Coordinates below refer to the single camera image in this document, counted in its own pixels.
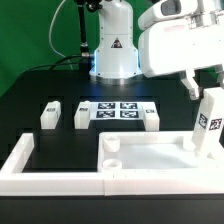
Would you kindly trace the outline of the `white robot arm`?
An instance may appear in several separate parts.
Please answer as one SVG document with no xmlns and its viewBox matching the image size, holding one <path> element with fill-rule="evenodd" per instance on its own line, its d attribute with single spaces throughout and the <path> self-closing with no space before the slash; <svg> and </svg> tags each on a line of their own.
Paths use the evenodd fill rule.
<svg viewBox="0 0 224 224">
<path fill-rule="evenodd" d="M 102 0 L 100 43 L 90 77 L 124 84 L 178 73 L 190 97 L 200 97 L 195 71 L 213 67 L 224 88 L 224 8 L 220 0 L 151 0 L 138 19 L 142 33 L 133 44 L 133 10 L 125 0 Z"/>
</svg>

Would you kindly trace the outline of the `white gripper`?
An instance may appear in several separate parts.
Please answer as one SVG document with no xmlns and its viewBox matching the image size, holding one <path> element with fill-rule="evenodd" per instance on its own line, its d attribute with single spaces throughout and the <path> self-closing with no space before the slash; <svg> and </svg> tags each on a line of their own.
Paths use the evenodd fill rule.
<svg viewBox="0 0 224 224">
<path fill-rule="evenodd" d="M 142 34 L 138 49 L 140 68 L 146 77 L 180 73 L 180 80 L 188 89 L 191 100 L 200 97 L 195 71 L 212 66 L 218 74 L 217 82 L 224 88 L 224 13 L 215 24 L 189 26 L 187 18 L 154 22 L 144 13 L 138 20 Z"/>
</svg>

